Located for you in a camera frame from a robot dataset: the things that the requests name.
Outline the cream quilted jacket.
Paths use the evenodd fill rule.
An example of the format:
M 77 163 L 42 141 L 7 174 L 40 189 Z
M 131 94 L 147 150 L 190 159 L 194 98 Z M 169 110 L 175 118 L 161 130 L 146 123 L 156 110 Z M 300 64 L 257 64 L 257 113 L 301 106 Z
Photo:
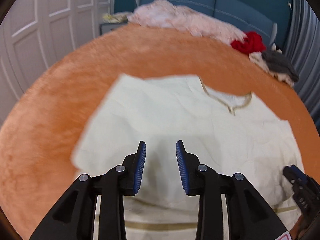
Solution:
M 81 173 L 104 174 L 145 142 L 141 188 L 124 199 L 128 239 L 194 239 L 199 199 L 183 190 L 179 140 L 216 172 L 242 173 L 293 228 L 300 211 L 282 170 L 303 164 L 288 121 L 254 93 L 221 93 L 196 75 L 122 75 L 87 122 L 72 163 Z

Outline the orange plush bedspread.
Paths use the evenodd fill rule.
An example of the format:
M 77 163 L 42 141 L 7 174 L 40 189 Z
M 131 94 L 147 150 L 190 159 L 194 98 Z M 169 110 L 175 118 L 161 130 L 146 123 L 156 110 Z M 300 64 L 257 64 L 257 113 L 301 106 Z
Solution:
M 129 24 L 54 64 L 1 127 L 1 208 L 23 239 L 73 182 L 71 151 L 121 73 L 140 78 L 195 74 L 221 92 L 255 93 L 290 122 L 305 171 L 319 179 L 319 135 L 292 88 L 219 41 Z

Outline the dark grey knit garment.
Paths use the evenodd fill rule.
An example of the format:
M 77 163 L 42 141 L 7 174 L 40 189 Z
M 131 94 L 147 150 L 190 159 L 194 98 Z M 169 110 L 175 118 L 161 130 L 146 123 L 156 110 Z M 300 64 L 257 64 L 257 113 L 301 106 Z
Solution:
M 287 74 L 294 83 L 298 82 L 299 75 L 285 55 L 277 51 L 266 50 L 262 52 L 261 57 L 269 70 L 279 74 Z

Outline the grey pleated curtain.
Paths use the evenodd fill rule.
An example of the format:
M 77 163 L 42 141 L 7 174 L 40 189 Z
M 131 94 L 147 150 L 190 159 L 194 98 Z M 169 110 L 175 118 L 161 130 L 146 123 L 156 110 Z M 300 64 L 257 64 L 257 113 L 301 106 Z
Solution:
M 294 90 L 319 128 L 319 19 L 306 0 L 293 0 L 284 54 L 299 74 Z

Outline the cream white garment pile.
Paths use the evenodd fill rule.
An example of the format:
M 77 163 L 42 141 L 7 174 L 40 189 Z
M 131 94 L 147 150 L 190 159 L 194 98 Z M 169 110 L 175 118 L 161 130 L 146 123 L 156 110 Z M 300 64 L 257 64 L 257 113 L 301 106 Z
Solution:
M 277 52 L 283 54 L 282 51 L 276 46 L 275 43 L 273 43 L 272 46 L 268 50 L 277 51 Z M 260 67 L 268 75 L 274 77 L 279 82 L 286 83 L 287 85 L 289 85 L 292 88 L 295 83 L 290 79 L 290 77 L 287 74 L 279 74 L 279 73 L 272 72 L 271 70 L 269 70 L 266 62 L 262 59 L 261 54 L 262 54 L 262 52 L 254 52 L 254 53 L 249 54 L 250 61 L 255 63 L 258 67 Z

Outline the red garment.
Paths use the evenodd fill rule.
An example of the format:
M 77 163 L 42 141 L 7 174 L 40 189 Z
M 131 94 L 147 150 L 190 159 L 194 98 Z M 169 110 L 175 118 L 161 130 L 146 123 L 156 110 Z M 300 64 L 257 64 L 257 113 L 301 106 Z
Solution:
M 254 52 L 263 52 L 267 49 L 263 43 L 263 38 L 258 33 L 249 31 L 246 35 L 243 41 L 234 40 L 231 43 L 231 47 L 245 55 Z

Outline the bedside table with clutter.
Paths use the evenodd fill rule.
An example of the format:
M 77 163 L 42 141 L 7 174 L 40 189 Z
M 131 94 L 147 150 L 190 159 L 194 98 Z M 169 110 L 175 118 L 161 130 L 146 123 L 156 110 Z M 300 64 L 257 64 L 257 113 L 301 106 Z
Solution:
M 128 23 L 128 17 L 132 15 L 132 12 L 118 12 L 115 14 L 103 13 L 101 21 L 99 23 L 99 34 L 100 36 L 113 31 Z

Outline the white panelled wardrobe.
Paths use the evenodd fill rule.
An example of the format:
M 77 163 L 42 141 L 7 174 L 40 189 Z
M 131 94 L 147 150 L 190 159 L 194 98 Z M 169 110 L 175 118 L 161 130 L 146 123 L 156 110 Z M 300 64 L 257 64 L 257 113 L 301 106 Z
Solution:
M 114 0 L 16 0 L 1 23 L 1 122 L 54 63 L 98 37 Z

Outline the pink fluffy blanket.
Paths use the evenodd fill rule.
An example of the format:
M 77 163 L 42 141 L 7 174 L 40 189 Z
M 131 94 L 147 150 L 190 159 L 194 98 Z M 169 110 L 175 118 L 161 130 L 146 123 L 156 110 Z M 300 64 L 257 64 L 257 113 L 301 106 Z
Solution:
M 215 19 L 183 5 L 167 0 L 155 0 L 137 7 L 127 17 L 130 23 L 142 27 L 170 28 L 189 32 L 196 37 L 209 37 L 226 45 L 243 42 L 247 35 L 230 23 Z

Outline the blue upholstered headboard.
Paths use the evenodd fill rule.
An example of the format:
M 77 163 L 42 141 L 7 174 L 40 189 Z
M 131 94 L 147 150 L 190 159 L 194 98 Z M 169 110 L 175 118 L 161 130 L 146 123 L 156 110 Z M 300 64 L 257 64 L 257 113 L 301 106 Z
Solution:
M 135 0 L 144 5 L 154 0 Z M 255 31 L 266 46 L 283 48 L 291 24 L 293 0 L 167 0 L 230 23 L 244 32 Z

